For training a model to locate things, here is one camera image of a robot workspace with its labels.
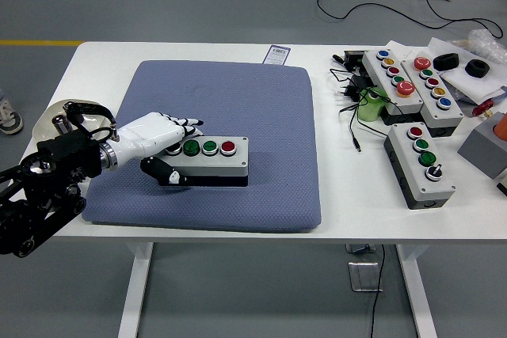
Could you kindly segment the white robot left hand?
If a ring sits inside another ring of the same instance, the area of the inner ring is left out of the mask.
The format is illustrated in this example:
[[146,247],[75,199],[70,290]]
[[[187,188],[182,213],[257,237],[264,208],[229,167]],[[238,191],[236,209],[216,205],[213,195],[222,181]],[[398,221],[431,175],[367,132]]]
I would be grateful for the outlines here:
[[187,184],[186,177],[157,155],[173,146],[179,148],[188,137],[202,135],[198,129],[202,124],[197,119],[178,119],[150,112],[124,125],[102,144],[102,167],[114,170],[132,159],[139,159],[141,170],[161,185]]

